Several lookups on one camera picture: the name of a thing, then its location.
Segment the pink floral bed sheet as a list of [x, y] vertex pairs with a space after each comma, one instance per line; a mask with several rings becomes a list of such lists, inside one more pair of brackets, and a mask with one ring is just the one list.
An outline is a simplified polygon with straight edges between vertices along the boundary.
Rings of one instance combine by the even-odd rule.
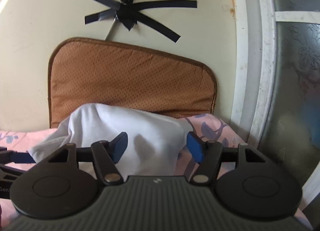
[[306, 230], [295, 215], [274, 221], [236, 215], [209, 188], [191, 184], [190, 177], [129, 176], [123, 184], [103, 187], [90, 206], [74, 215], [35, 219], [18, 212], [6, 230]]

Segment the brown mesh cushion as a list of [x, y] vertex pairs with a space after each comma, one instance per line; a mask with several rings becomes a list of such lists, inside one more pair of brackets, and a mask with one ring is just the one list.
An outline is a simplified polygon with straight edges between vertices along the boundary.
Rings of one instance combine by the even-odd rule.
[[159, 50], [77, 37], [60, 43], [48, 63], [51, 128], [88, 103], [184, 118], [213, 113], [216, 99], [207, 65]]

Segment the black tape strips on wall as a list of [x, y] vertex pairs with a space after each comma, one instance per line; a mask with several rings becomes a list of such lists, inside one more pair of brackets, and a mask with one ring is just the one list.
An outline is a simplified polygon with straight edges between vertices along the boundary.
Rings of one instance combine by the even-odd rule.
[[195, 0], [157, 0], [147, 2], [135, 2], [135, 0], [94, 1], [108, 7], [108, 9], [85, 16], [85, 24], [91, 24], [112, 18], [114, 23], [120, 22], [123, 24], [123, 26], [125, 26], [125, 28], [131, 30], [138, 23], [142, 23], [173, 42], [177, 42], [180, 39], [180, 35], [158, 21], [141, 13], [141, 11], [160, 8], [197, 8], [197, 1]]

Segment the white window frame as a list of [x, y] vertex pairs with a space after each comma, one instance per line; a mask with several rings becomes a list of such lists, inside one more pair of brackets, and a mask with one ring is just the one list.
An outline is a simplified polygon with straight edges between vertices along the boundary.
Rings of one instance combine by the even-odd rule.
[[319, 0], [234, 0], [231, 126], [291, 172], [319, 212]]

